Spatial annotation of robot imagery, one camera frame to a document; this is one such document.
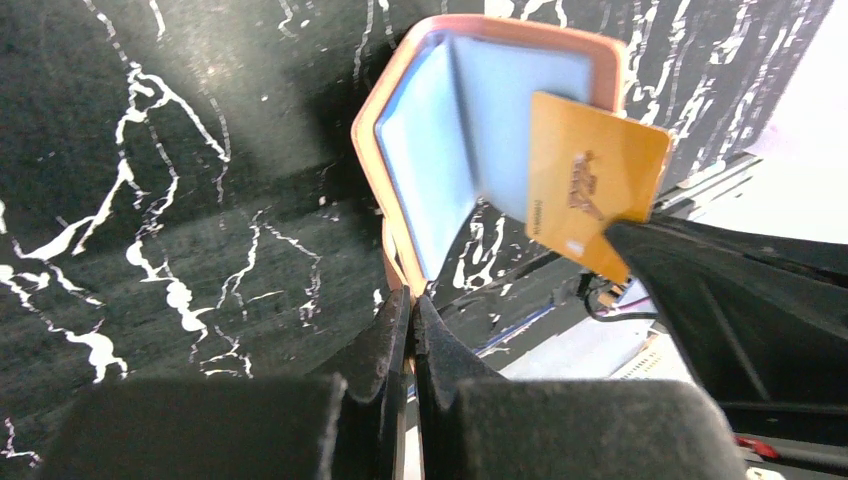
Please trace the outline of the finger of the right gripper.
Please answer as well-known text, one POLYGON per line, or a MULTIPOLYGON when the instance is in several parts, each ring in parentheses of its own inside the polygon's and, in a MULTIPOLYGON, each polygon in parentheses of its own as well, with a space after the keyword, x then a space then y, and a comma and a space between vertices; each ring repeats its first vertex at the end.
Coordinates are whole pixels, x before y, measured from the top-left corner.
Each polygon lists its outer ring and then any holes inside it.
POLYGON ((660 217, 606 239, 727 413, 847 415, 847 248, 660 217))

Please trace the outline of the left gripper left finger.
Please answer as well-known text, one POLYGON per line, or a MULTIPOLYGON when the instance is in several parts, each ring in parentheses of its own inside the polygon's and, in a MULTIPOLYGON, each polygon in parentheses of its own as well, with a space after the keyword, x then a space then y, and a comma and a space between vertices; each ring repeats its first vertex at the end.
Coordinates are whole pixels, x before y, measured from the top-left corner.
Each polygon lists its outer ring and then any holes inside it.
POLYGON ((399 479, 410 293, 302 376, 146 379, 72 408, 43 479, 399 479))

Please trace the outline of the gold credit card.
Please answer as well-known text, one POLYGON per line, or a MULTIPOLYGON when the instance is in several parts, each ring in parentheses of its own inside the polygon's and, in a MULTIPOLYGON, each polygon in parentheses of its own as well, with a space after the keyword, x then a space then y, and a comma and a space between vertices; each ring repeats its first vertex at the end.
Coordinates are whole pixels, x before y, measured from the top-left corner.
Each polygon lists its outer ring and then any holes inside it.
POLYGON ((629 268, 605 238, 650 217, 672 149, 661 128, 544 92, 532 97, 527 236, 612 282, 629 268))

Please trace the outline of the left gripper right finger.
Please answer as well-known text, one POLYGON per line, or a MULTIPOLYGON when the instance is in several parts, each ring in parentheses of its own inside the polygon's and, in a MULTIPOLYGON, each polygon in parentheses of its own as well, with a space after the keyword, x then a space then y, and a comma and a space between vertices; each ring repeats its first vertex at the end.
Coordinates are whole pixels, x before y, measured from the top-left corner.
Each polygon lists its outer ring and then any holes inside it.
POLYGON ((670 380, 513 381, 468 349, 428 298, 411 318, 428 479, 742 479, 728 422, 670 380))

